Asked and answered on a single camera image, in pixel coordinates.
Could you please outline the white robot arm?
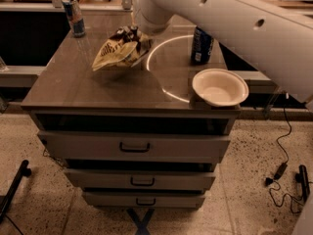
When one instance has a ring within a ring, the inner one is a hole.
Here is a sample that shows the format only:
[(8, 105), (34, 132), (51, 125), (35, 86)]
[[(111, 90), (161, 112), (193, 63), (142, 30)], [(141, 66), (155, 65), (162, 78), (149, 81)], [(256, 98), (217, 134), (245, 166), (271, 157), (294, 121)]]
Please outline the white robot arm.
[(308, 17), (259, 0), (136, 0), (140, 29), (158, 34), (178, 15), (195, 24), (301, 103), (313, 99)]

